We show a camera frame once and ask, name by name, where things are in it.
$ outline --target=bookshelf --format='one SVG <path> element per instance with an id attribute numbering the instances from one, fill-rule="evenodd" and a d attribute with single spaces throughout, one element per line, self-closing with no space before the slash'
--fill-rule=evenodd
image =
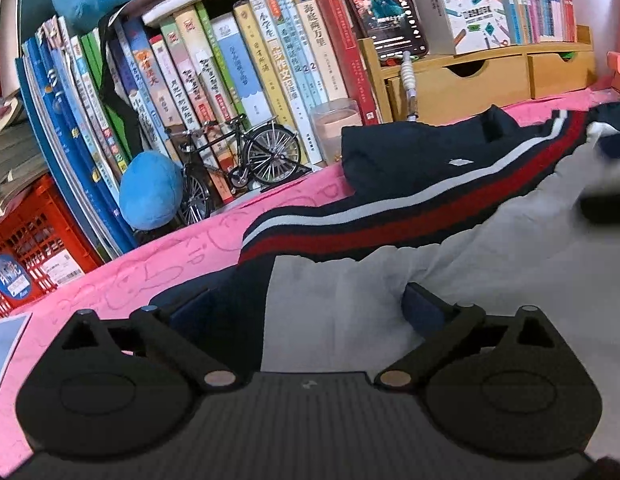
<path id="1" fill-rule="evenodd" d="M 402 120 L 405 93 L 400 66 L 382 67 L 369 38 L 359 40 L 359 48 L 383 121 Z M 573 52 L 573 59 L 563 61 L 558 54 L 564 52 Z M 590 29 L 581 25 L 577 26 L 575 43 L 514 45 L 461 56 L 429 54 L 412 66 L 417 76 L 420 120 L 435 125 L 479 113 L 491 104 L 507 106 L 594 82 L 592 37 Z"/>

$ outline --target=green book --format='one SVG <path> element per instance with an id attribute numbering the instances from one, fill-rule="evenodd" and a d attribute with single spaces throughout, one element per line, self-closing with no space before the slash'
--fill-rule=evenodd
<path id="1" fill-rule="evenodd" d="M 103 61 L 101 60 L 101 51 L 97 39 L 94 37 L 94 32 L 82 36 L 81 46 L 84 48 L 84 56 L 88 62 L 88 68 L 92 73 L 92 80 L 94 85 L 99 88 L 101 86 L 101 71 L 103 70 Z M 121 118 L 112 110 L 108 105 L 103 104 L 103 108 L 106 112 L 108 122 L 111 125 L 112 132 L 114 133 L 114 140 L 119 147 L 121 155 L 127 163 L 130 162 L 132 154 L 128 147 L 128 141 L 126 139 L 125 127 Z"/>
<path id="2" fill-rule="evenodd" d="M 208 41 L 210 42 L 210 48 L 212 49 L 212 54 L 215 56 L 216 65 L 219 67 L 219 72 L 221 72 L 221 77 L 226 83 L 226 88 L 230 92 L 230 97 L 232 98 L 232 104 L 236 109 L 238 114 L 245 114 L 244 104 L 241 102 L 241 98 L 239 97 L 238 92 L 236 91 L 236 87 L 234 86 L 234 81 L 232 81 L 232 77 L 230 76 L 230 72 L 228 71 L 228 66 L 226 65 L 226 60 L 224 59 L 224 55 L 221 53 L 221 49 L 219 48 L 219 44 L 216 41 L 215 33 L 212 30 L 212 24 L 210 23 L 210 17 L 208 16 L 208 12 L 206 8 L 203 6 L 201 2 L 198 2 L 194 5 L 197 10 L 197 14 L 199 15 L 199 19 L 201 20 L 201 25 L 203 25 L 203 30 L 208 37 Z M 249 127 L 249 121 L 246 118 L 245 120 L 246 127 Z"/>

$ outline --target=tissue box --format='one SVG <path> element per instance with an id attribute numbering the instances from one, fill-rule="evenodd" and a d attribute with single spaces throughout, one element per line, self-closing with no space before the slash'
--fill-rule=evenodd
<path id="1" fill-rule="evenodd" d="M 413 0 L 431 54 L 466 54 L 509 46 L 501 0 Z"/>

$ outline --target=pink tablecloth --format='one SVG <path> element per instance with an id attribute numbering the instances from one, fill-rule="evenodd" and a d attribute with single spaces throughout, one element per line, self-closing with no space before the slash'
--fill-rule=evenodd
<path id="1" fill-rule="evenodd" d="M 524 125 L 546 120 L 555 109 L 587 110 L 618 98 L 611 90 L 586 89 L 506 110 Z M 0 390 L 0 474 L 6 476 L 31 455 L 14 414 L 15 398 L 29 371 L 75 310 L 93 308 L 104 319 L 127 317 L 170 286 L 235 264 L 244 229 L 264 211 L 283 205 L 319 206 L 350 193 L 341 167 L 332 166 L 147 244 L 31 306 L 32 318 Z"/>

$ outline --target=wooden drawer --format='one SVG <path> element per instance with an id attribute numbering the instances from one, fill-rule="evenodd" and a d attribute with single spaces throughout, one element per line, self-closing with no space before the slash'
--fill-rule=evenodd
<path id="1" fill-rule="evenodd" d="M 594 52 L 575 52 L 564 61 L 559 54 L 529 54 L 530 93 L 541 99 L 549 95 L 586 88 L 597 80 Z"/>
<path id="2" fill-rule="evenodd" d="M 459 63 L 417 72 L 419 120 L 447 124 L 488 109 L 530 99 L 526 56 L 508 56 Z M 405 91 L 401 78 L 388 80 L 394 120 L 405 119 Z"/>

